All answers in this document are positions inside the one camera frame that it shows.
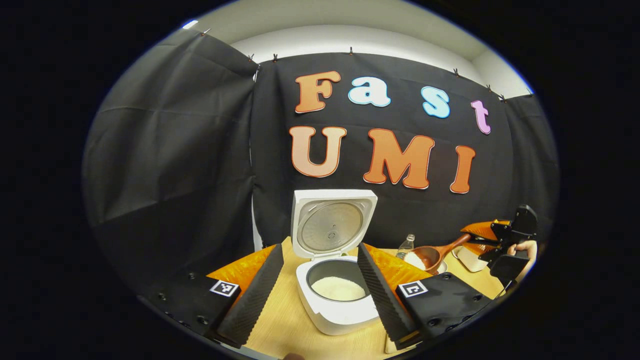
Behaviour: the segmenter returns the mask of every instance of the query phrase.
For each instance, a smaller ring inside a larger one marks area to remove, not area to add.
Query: white wall
[[[484,83],[470,61],[437,45],[391,31],[348,25],[302,26],[273,31],[231,44],[243,54],[261,63],[288,56],[317,53],[378,54],[419,61]]]
[[[491,85],[491,90],[505,98],[528,95],[533,89],[506,63],[498,54],[487,50],[472,61],[478,73],[486,80],[484,85]]]

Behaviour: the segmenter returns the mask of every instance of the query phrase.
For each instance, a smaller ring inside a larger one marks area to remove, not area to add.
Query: glass bottle
[[[404,256],[411,250],[413,250],[413,241],[415,240],[415,235],[409,234],[406,236],[406,240],[400,245],[398,248],[398,252],[396,253],[397,258],[404,259]]]

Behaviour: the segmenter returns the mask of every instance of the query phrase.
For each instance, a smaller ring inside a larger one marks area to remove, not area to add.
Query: table surface
[[[389,254],[397,252],[392,249],[381,250]],[[290,352],[300,354],[306,360],[375,360],[400,353],[385,353],[387,332],[380,319],[364,329],[342,336],[325,335],[316,329],[299,298],[296,278],[296,268],[309,259],[294,254],[291,238],[282,242],[282,254],[284,265],[280,276],[244,347],[278,359]],[[358,248],[349,251],[349,255],[357,254]],[[503,289],[500,281],[489,274],[488,268],[469,272],[451,253],[444,261],[449,267],[448,272],[491,299]]]

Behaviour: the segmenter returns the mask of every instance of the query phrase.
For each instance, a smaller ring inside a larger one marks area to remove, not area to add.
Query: rice cooker lid
[[[307,213],[298,226],[297,241],[312,258],[339,257],[356,246],[364,216],[357,202],[321,203]]]

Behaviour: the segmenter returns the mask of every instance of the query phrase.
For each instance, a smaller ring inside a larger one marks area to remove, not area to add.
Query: wooden ladle
[[[420,246],[413,249],[415,253],[426,268],[426,272],[431,275],[438,275],[438,266],[444,259],[444,257],[456,247],[471,240],[471,235],[464,234],[460,236],[456,241],[443,246]]]

